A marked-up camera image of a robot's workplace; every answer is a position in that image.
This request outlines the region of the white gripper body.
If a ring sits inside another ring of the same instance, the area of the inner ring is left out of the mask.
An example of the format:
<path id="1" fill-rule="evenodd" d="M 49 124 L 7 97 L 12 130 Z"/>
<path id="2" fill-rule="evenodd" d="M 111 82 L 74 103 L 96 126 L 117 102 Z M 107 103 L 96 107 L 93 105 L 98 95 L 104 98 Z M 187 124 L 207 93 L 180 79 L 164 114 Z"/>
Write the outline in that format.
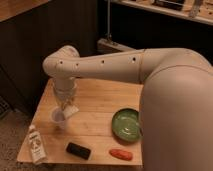
<path id="1" fill-rule="evenodd" d="M 53 79 L 53 92 L 58 106 L 64 110 L 67 106 L 72 106 L 77 90 L 74 78 Z"/>

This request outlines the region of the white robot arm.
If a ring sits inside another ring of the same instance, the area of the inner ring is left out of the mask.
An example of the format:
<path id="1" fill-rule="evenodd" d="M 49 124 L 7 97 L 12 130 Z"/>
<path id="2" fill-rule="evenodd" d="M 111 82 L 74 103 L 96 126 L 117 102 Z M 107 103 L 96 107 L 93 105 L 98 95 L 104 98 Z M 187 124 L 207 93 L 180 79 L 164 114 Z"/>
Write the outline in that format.
<path id="1" fill-rule="evenodd" d="M 213 65 L 186 48 L 154 48 L 83 57 L 64 46 L 43 69 L 59 99 L 73 77 L 141 84 L 144 171 L 213 171 Z"/>

